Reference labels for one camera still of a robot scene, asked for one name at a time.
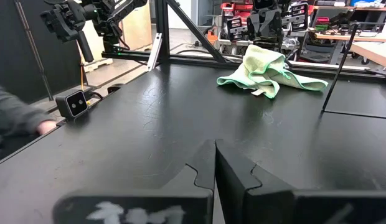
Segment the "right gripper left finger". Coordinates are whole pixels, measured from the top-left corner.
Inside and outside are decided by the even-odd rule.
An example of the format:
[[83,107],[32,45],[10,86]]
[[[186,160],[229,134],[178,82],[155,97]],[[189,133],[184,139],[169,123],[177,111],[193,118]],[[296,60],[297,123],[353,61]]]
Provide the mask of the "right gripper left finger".
[[181,171],[156,189],[79,189],[52,208],[54,223],[211,223],[215,141],[206,140]]

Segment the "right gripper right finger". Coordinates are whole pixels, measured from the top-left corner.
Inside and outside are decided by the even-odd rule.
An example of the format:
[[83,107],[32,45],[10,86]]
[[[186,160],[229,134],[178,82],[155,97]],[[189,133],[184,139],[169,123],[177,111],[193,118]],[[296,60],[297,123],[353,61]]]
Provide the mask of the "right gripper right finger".
[[226,223],[386,223],[386,190],[296,189],[224,140],[215,145]]

